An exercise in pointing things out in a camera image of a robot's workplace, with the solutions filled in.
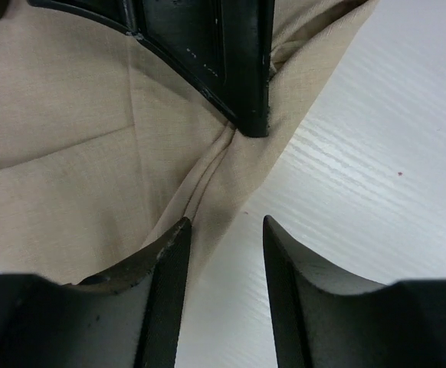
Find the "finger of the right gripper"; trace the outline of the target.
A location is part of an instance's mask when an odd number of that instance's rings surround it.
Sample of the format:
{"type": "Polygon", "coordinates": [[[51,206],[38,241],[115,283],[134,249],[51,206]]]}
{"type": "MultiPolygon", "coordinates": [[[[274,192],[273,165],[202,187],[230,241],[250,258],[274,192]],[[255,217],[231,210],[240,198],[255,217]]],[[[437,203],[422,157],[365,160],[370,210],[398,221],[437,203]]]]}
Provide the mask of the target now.
{"type": "Polygon", "coordinates": [[[136,39],[243,135],[268,135],[271,0],[31,1],[136,39]]]}

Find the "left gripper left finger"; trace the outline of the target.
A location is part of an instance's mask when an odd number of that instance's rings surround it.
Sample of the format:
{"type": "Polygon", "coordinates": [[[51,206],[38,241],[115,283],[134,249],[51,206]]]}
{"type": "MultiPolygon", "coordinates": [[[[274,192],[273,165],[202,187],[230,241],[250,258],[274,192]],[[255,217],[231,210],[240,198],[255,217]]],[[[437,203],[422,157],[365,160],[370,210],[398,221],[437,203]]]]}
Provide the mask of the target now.
{"type": "Polygon", "coordinates": [[[0,367],[172,367],[192,224],[78,284],[0,274],[0,367]]]}

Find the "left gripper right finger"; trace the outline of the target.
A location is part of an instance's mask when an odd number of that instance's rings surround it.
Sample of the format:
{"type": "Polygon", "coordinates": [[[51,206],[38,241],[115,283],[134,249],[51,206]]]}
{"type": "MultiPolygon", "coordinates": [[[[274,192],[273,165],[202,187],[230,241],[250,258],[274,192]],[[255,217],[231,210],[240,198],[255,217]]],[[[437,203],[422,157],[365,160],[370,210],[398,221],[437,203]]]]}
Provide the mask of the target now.
{"type": "Polygon", "coordinates": [[[446,279],[371,281],[270,216],[263,249],[278,366],[446,367],[446,279]]]}

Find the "beige cloth napkin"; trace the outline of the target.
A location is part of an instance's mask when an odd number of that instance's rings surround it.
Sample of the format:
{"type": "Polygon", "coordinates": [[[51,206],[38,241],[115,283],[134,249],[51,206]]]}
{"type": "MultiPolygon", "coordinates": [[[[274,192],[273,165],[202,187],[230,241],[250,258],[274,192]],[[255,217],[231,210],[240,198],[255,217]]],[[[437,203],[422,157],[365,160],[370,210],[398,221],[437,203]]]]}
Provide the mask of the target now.
{"type": "Polygon", "coordinates": [[[0,271],[78,282],[192,220],[176,364],[276,364],[265,180],[374,1],[279,1],[270,134],[238,132],[133,39],[13,1],[0,20],[0,271]]]}

